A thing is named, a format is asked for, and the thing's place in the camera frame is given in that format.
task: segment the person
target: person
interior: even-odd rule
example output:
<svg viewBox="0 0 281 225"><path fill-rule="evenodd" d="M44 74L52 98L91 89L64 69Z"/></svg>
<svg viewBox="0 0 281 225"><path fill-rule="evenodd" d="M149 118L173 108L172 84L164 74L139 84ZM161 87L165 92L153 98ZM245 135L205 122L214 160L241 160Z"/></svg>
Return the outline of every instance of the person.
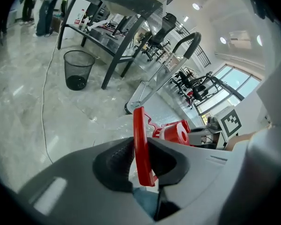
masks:
<svg viewBox="0 0 281 225"><path fill-rule="evenodd" d="M32 23L31 19L31 13L32 9L34 7L34 1L33 0L25 0L24 1L24 6L22 10L22 22L20 22L20 25L23 24L29 24Z"/></svg>
<svg viewBox="0 0 281 225"><path fill-rule="evenodd" d="M34 37L50 34L50 25L53 17L54 7L57 0L44 0L39 10L39 21L37 23L37 31Z"/></svg>
<svg viewBox="0 0 281 225"><path fill-rule="evenodd" d="M37 28L37 24L39 21L39 10L43 4L44 0L36 0L36 3L34 5L34 9L33 9L33 17L34 17L34 26L35 28Z"/></svg>

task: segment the glass tabletop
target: glass tabletop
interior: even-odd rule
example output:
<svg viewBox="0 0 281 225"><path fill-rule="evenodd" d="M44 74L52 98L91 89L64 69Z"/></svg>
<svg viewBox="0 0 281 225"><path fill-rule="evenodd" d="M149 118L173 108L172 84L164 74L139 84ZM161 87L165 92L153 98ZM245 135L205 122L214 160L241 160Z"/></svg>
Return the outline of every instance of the glass tabletop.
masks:
<svg viewBox="0 0 281 225"><path fill-rule="evenodd" d="M80 32L83 35L86 35L88 39L95 42L98 46L103 48L112 56L116 54L118 48L120 47L122 41L125 38L124 36L119 34L115 36L117 39L114 39L108 36L108 34L112 34L112 31L109 31L101 27L93 28L91 31L87 31L82 25L71 24L69 25L69 27ZM132 56L134 52L135 51L132 49L132 45L131 45L130 48L129 46L126 48L122 56Z"/></svg>
<svg viewBox="0 0 281 225"><path fill-rule="evenodd" d="M149 28L152 35L156 35L163 25L163 7L160 6L148 19Z"/></svg>

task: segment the bottle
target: bottle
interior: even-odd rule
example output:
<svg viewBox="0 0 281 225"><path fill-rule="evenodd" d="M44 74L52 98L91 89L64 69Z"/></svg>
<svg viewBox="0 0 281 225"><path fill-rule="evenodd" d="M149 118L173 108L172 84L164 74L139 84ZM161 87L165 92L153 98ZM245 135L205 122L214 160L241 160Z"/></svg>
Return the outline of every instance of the bottle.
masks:
<svg viewBox="0 0 281 225"><path fill-rule="evenodd" d="M75 24L80 24L82 18L83 18L83 15L84 15L84 9L81 10L81 12L77 15L77 18L75 20Z"/></svg>
<svg viewBox="0 0 281 225"><path fill-rule="evenodd" d="M89 22L89 18L86 17L86 18L84 19L84 23L83 23L82 28L81 28L82 30L85 29L85 27L86 27L86 25L88 24L88 22Z"/></svg>

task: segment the red handle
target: red handle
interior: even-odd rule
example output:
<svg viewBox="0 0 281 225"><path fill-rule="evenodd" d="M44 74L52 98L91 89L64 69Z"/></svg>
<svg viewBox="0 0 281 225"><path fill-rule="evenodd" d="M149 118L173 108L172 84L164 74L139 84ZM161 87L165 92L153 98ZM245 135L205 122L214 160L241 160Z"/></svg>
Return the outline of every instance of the red handle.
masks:
<svg viewBox="0 0 281 225"><path fill-rule="evenodd" d="M140 184L143 186L154 187L155 180L149 160L144 107L136 108L133 112L133 137L136 167Z"/></svg>

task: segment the black metal table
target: black metal table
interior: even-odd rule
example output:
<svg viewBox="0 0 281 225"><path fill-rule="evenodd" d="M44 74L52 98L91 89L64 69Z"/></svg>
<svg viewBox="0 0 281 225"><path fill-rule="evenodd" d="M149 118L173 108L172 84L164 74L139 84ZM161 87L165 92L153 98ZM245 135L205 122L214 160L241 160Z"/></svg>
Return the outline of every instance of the black metal table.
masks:
<svg viewBox="0 0 281 225"><path fill-rule="evenodd" d="M134 58L137 56L137 54L141 51L142 47L146 44L146 42L150 39L150 36L146 37L139 48L130 55L123 55L125 50L127 49L129 43L134 38L134 35L139 30L139 28L143 25L143 23L147 20L151 31L154 33L157 33L158 30L160 30L162 25L162 18L157 15L154 15L153 13L162 9L162 3L160 3L157 0L87 0L91 3L95 3L98 5L98 10L93 15L93 19L90 21L89 26L94 22L94 18L96 17L96 14L101 10L103 6L112 7L113 5L117 6L117 8L123 8L126 11L129 11L132 15L139 14L140 17L138 20L133 24L132 28L129 30L129 32L126 34L125 37L119 37L118 40L113 39L106 34L109 32L107 30L104 30L102 28L94 28L91 31L85 31L82 29L82 26L77 26L74 24L67 24L67 19L69 17L69 14L71 13L71 10L73 8L74 3L76 0L72 0L69 8L67 10L65 19L62 23L62 26L60 28L59 33L59 41L57 48L61 48L62 43L62 37L64 33L65 27L69 27L80 34L83 35L83 40L81 45L84 46L85 41L91 40L96 45L101 47L103 50L105 50L107 53L109 53L111 56L113 56L113 60L111 64L109 65L109 68L107 70L107 73L105 75L103 84L101 86L102 89L106 89L107 84L116 68L116 66L119 63L127 62L131 65Z"/></svg>

